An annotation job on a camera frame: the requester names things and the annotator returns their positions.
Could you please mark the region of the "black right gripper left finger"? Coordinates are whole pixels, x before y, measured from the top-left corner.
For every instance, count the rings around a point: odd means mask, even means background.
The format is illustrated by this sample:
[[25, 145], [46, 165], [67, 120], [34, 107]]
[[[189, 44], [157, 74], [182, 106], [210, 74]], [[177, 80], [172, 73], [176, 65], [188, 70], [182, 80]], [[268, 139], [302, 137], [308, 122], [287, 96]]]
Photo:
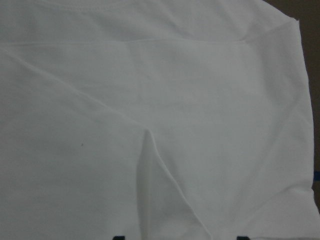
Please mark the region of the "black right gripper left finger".
[[112, 240], [125, 240], [125, 236], [124, 235], [116, 235], [112, 238]]

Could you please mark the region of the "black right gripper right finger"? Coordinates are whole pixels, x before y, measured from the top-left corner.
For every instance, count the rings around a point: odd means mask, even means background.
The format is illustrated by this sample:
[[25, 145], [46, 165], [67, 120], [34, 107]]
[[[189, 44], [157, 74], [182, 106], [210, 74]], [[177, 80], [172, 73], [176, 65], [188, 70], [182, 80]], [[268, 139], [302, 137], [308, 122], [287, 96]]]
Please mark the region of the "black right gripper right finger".
[[249, 240], [248, 236], [237, 236], [236, 240]]

